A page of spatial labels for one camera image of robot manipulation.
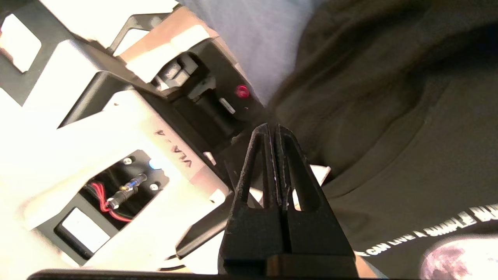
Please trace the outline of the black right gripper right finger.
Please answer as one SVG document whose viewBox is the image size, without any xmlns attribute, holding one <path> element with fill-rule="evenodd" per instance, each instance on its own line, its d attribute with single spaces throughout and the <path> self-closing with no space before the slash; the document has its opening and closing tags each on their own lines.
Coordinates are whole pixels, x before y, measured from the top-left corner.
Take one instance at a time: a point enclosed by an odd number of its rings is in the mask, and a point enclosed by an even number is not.
<svg viewBox="0 0 498 280">
<path fill-rule="evenodd" d="M 276 127 L 274 136 L 284 241 L 283 252 L 274 255 L 274 275 L 358 277 L 350 243 L 295 136 L 281 125 Z"/>
</svg>

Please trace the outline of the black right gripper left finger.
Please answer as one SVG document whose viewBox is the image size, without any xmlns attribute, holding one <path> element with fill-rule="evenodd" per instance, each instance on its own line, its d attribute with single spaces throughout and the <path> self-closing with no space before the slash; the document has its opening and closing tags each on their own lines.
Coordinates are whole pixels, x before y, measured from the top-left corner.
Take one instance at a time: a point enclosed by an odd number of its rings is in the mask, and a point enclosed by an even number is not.
<svg viewBox="0 0 498 280">
<path fill-rule="evenodd" d="M 267 259 L 284 250 L 274 144 L 274 126 L 270 124 L 256 127 L 251 134 L 219 248 L 217 269 L 222 275 L 264 275 Z M 261 208 L 249 206 L 253 178 L 263 186 Z"/>
</svg>

